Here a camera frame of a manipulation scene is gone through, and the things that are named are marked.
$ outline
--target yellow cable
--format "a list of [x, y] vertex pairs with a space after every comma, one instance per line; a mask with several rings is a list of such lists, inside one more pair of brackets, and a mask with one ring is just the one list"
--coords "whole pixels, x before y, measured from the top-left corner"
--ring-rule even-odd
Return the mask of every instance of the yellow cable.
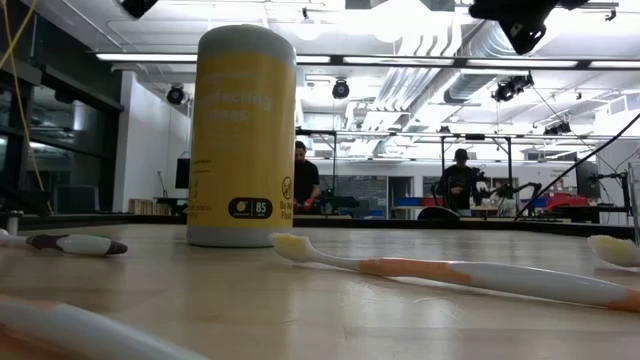
[[[34, 0], [32, 5], [31, 5], [31, 10], [35, 9], [36, 3], [37, 3], [37, 0]], [[11, 38], [11, 28], [9, 26], [9, 10], [7, 9], [7, 6], [8, 6], [7, 3], [5, 3], [5, 6], [4, 6], [4, 24], [5, 24], [5, 29], [7, 31], [7, 39], [9, 40], [9, 43], [12, 44], [11, 46], [13, 47], [15, 44], [18, 43], [19, 36], [22, 35], [22, 34], [19, 33], [18, 36], [16, 36], [15, 39]], [[29, 12], [25, 22], [29, 21], [29, 17], [31, 16], [32, 13], [33, 13], [32, 11]], [[9, 55], [9, 58], [11, 59], [11, 69], [13, 70], [13, 81], [14, 81], [14, 84], [15, 84], [15, 87], [16, 87], [16, 94], [18, 96], [18, 108], [20, 109], [20, 118], [22, 120], [22, 126], [24, 128], [25, 141], [27, 142], [27, 148], [28, 148], [29, 152], [31, 153], [31, 160], [33, 162], [33, 170], [36, 173], [36, 178], [38, 178], [38, 184], [40, 185], [40, 191], [44, 192], [44, 185], [42, 184], [42, 178], [40, 177], [40, 171], [38, 170], [38, 163], [36, 161], [36, 156], [33, 153], [33, 150], [31, 149], [31, 140], [30, 140], [30, 136], [29, 136], [29, 126], [27, 125], [27, 117], [26, 117], [26, 115], [24, 113], [24, 105], [22, 104], [22, 96], [20, 95], [20, 81], [18, 80], [18, 72], [16, 71], [16, 62], [15, 62], [15, 57], [13, 56], [13, 48], [10, 48], [9, 51], [7, 52], [7, 54]], [[49, 213], [51, 215], [53, 215], [53, 209], [51, 208], [51, 202], [50, 201], [47, 201], [47, 206], [49, 207]]]
[[[27, 27], [27, 24], [29, 24], [29, 20], [31, 20], [31, 16], [33, 16], [33, 12], [36, 10], [36, 3], [37, 2], [38, 2], [37, 0], [33, 0], [33, 2], [31, 3], [31, 8], [29, 9], [29, 12], [27, 13], [27, 16], [24, 18], [24, 21], [22, 22], [22, 25], [20, 25], [20, 28], [18, 29], [18, 32], [16, 33], [16, 37], [13, 39], [13, 41], [9, 40], [9, 48], [7, 48], [7, 52], [2, 57], [2, 60], [0, 60], [0, 69], [2, 69], [2, 67], [4, 66], [4, 63], [9, 58], [9, 55], [13, 54], [13, 48], [16, 47], [16, 44], [18, 43], [18, 40], [20, 40], [20, 37], [22, 36], [22, 32]], [[5, 1], [5, 3], [4, 3], [4, 11], [5, 11], [5, 13], [7, 13], [6, 14], [7, 17], [9, 15], [8, 14], [8, 10], [7, 10], [8, 6], [9, 6], [8, 2]]]

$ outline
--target cap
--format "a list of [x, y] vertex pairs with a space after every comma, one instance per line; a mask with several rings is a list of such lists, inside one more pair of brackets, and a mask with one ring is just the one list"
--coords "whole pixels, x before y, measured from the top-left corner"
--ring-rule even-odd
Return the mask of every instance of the cap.
[[456, 154], [453, 156], [455, 160], [469, 160], [469, 155], [467, 154], [467, 150], [458, 149], [456, 150]]

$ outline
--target cable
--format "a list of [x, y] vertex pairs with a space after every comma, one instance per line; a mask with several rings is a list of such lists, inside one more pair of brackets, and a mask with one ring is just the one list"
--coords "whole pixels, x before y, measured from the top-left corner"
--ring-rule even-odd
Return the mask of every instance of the cable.
[[[555, 117], [558, 118], [558, 120], [562, 121], [562, 118], [560, 117], [560, 115], [558, 115], [558, 113], [551, 107], [551, 105], [549, 105], [547, 100], [544, 98], [544, 96], [542, 96], [542, 94], [540, 94], [538, 89], [536, 89], [535, 86], [532, 86], [531, 88], [533, 89], [533, 91], [536, 92], [536, 94], [538, 94], [538, 97], [540, 97], [540, 100], [542, 100], [542, 102], [544, 102], [544, 104], [547, 105], [549, 110], [551, 110], [551, 112], [553, 112], [553, 115], [555, 115]], [[585, 146], [587, 146], [589, 148], [589, 150], [593, 150], [591, 145], [587, 144], [578, 134], [576, 134], [574, 131], [571, 131], [571, 132], [573, 133], [573, 135], [575, 135], [578, 138], [578, 140], [580, 140], [580, 142], [582, 142]], [[613, 168], [613, 166], [609, 165], [609, 163], [606, 162], [603, 158], [601, 158], [600, 156], [596, 156], [596, 158], [599, 159], [600, 161], [602, 161], [605, 165], [607, 165], [609, 167], [609, 169], [611, 169], [611, 171], [616, 172], [615, 169]], [[620, 180], [616, 179], [616, 182], [618, 182], [618, 185], [622, 186], [622, 183], [620, 182]]]
[[570, 173], [571, 171], [573, 171], [576, 167], [580, 166], [582, 163], [584, 163], [585, 161], [589, 160], [589, 158], [591, 158], [592, 156], [596, 155], [597, 153], [599, 153], [600, 151], [602, 151], [603, 149], [605, 149], [607, 146], [611, 145], [614, 141], [618, 140], [620, 138], [620, 136], [622, 136], [622, 134], [624, 134], [627, 130], [629, 130], [629, 128], [635, 124], [636, 121], [638, 121], [638, 119], [640, 119], [640, 113], [638, 113], [638, 115], [636, 115], [631, 121], [629, 121], [629, 123], [622, 128], [622, 130], [620, 130], [619, 133], [617, 133], [614, 137], [612, 137], [611, 139], [607, 140], [607, 142], [605, 142], [604, 144], [602, 144], [599, 148], [593, 150], [591, 153], [589, 153], [589, 155], [585, 156], [584, 158], [578, 160], [576, 163], [574, 163], [573, 165], [571, 165], [567, 170], [565, 170], [564, 172], [562, 172], [562, 174], [560, 174], [558, 177], [556, 177], [555, 179], [553, 179], [553, 181], [551, 181], [549, 183], [549, 185], [547, 185], [542, 191], [538, 192], [537, 194], [535, 194], [534, 197], [532, 197], [531, 199], [529, 199], [529, 202], [522, 208], [522, 210], [520, 210], [518, 212], [518, 214], [516, 215], [515, 219], [513, 219], [513, 221], [518, 221], [518, 219], [520, 218], [520, 216], [522, 216], [522, 213], [524, 213], [524, 209], [528, 208], [534, 201], [536, 201], [538, 198], [540, 198], [540, 196], [542, 194], [544, 194], [547, 190], [549, 190], [553, 185], [555, 185], [555, 183], [557, 183], [560, 179], [562, 179], [563, 177], [565, 177], [568, 173]]
[[618, 169], [620, 168], [620, 166], [622, 166], [622, 164], [624, 164], [624, 163], [626, 163], [627, 161], [629, 161], [629, 159], [631, 159], [631, 158], [633, 157], [633, 155], [637, 155], [637, 154], [638, 154], [638, 150], [640, 150], [640, 148], [635, 149], [635, 150], [633, 151], [633, 153], [631, 153], [631, 155], [627, 156], [627, 158], [625, 158], [624, 160], [622, 160], [622, 161], [620, 162], [620, 164], [618, 164], [618, 166], [616, 166], [615, 172], [617, 173], [617, 172], [618, 172]]

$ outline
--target white wall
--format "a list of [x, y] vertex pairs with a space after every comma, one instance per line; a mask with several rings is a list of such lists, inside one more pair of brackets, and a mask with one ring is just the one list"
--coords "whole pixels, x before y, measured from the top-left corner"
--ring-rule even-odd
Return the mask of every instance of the white wall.
[[175, 188], [176, 161], [190, 150], [190, 119], [142, 86], [135, 74], [122, 79], [113, 210], [127, 211], [131, 198], [162, 196], [158, 171], [169, 197], [187, 197]]
[[[313, 160], [318, 166], [321, 175], [333, 174], [333, 162], [330, 160]], [[470, 166], [478, 166], [479, 164], [470, 163]], [[562, 171], [566, 170], [570, 164], [552, 164], [552, 163], [514, 163], [513, 177], [517, 178], [519, 184], [527, 182], [539, 182], [542, 186], [549, 184]], [[440, 176], [442, 173], [440, 163], [427, 162], [391, 162], [383, 163], [381, 161], [361, 161], [349, 162], [340, 160], [337, 162], [337, 175], [369, 175], [369, 176], [400, 176], [413, 177], [413, 196], [421, 197], [422, 193], [422, 177], [423, 176]], [[487, 177], [508, 177], [509, 170], [506, 163], [487, 164], [483, 170]], [[576, 186], [576, 173], [571, 171], [564, 179], [565, 187]], [[528, 188], [520, 193], [521, 199], [531, 196], [531, 189]]]

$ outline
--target toothbrush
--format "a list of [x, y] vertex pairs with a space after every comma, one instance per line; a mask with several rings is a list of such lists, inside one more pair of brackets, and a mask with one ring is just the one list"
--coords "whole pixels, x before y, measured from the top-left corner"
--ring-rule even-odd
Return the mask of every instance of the toothbrush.
[[82, 359], [205, 360], [139, 330], [75, 306], [0, 294], [0, 342], [26, 342], [46, 358], [74, 354]]
[[600, 259], [608, 263], [622, 267], [640, 267], [640, 250], [631, 240], [593, 235], [587, 239], [587, 243]]
[[365, 274], [417, 277], [543, 299], [640, 312], [640, 291], [589, 277], [482, 262], [346, 259], [317, 251], [308, 237], [273, 234], [271, 239], [280, 256], [299, 263], [322, 263]]
[[52, 249], [66, 254], [104, 256], [127, 252], [127, 245], [92, 235], [13, 236], [0, 229], [0, 246], [32, 246], [38, 250]]

